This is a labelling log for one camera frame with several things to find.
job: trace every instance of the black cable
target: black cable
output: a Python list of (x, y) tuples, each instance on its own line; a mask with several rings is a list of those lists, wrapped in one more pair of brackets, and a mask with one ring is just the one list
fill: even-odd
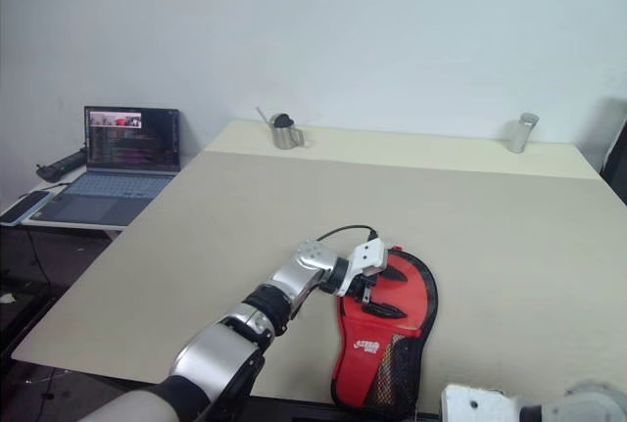
[(46, 387), (46, 392), (41, 395), (41, 404), (39, 405), (39, 413), (37, 414), (37, 418), (35, 419), (35, 422), (39, 422), (39, 419), (41, 419), (41, 415), (43, 414), (43, 406), (45, 405), (46, 400), (52, 399), (52, 395), (50, 394), (50, 388), (52, 388), (52, 380), (55, 377), (55, 371), (57, 371), (57, 368), (53, 368), (52, 371), (50, 372), (50, 378), (48, 379), (48, 386)]
[(320, 236), (316, 240), (322, 241), (323, 239), (326, 239), (335, 233), (339, 233), (340, 231), (346, 231), (347, 229), (367, 229), (368, 231), (370, 231), (368, 233), (368, 241), (371, 241), (379, 237), (379, 235), (374, 230), (374, 228), (368, 226), (367, 224), (349, 224), (348, 226), (342, 226), (341, 228), (337, 228), (337, 229), (334, 229), (333, 231), (329, 231), (328, 233), (324, 233), (322, 236)]
[[(57, 187), (63, 187), (64, 185), (70, 185), (72, 184), (71, 182), (59, 182), (58, 184), (55, 185), (50, 185), (48, 187), (44, 187), (43, 189), (37, 189), (37, 190), (50, 190), (50, 189), (56, 189)], [(21, 194), (18, 198), (21, 199), (23, 197), (25, 197), (26, 195), (28, 195), (30, 192), (26, 192), (25, 194)]]
[(30, 235), (30, 230), (27, 227), (24, 227), (24, 229), (26, 230), (28, 241), (30, 241), (30, 247), (32, 248), (32, 254), (35, 257), (35, 262), (37, 263), (37, 266), (39, 267), (41, 274), (46, 279), (46, 283), (48, 284), (48, 291), (50, 291), (52, 290), (52, 282), (50, 281), (50, 277), (48, 277), (48, 274), (46, 273), (46, 271), (43, 269), (43, 266), (41, 265), (41, 260), (39, 260), (39, 255), (37, 254), (37, 250), (35, 249), (35, 243), (32, 240), (32, 236)]

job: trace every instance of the silver robot arm segment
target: silver robot arm segment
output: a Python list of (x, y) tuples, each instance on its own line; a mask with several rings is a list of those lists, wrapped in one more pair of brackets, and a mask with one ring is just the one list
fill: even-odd
[(287, 330), (315, 288), (345, 296), (358, 277), (386, 265), (387, 250), (378, 238), (357, 246), (349, 259), (318, 241), (301, 243), (242, 303), (187, 344), (164, 382), (127, 393), (83, 421), (188, 422), (232, 411), (250, 393), (264, 366), (264, 351)]

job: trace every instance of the gray laptop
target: gray laptop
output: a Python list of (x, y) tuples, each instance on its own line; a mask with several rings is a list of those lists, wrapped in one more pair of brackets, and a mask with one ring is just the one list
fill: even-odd
[(178, 111), (85, 107), (87, 171), (31, 218), (127, 226), (180, 171)]

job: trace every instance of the smartphone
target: smartphone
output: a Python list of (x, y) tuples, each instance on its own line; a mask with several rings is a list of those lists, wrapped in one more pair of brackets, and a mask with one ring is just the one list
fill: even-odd
[(0, 216), (0, 224), (2, 226), (16, 226), (20, 224), (24, 219), (46, 205), (53, 196), (54, 194), (52, 192), (33, 190), (2, 213), (2, 216)]

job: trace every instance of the laptop trackpad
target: laptop trackpad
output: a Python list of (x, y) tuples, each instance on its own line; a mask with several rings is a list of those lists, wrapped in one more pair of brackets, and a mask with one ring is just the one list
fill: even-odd
[(76, 197), (67, 207), (55, 214), (55, 218), (61, 221), (98, 221), (117, 202), (117, 199)]

